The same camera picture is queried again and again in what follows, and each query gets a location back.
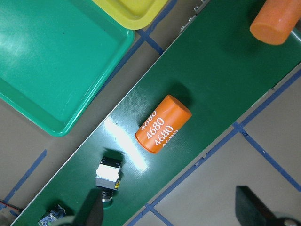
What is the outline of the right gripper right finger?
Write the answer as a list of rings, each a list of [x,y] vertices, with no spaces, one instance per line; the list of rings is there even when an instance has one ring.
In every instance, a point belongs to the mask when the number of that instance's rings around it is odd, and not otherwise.
[[[236,186],[235,214],[241,226],[271,226],[277,221],[276,216],[248,186]]]

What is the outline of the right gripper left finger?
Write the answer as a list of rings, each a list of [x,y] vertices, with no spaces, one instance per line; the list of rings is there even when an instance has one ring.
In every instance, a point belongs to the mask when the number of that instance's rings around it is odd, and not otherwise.
[[[101,226],[103,223],[102,190],[91,189],[80,210],[75,215],[74,226]]]

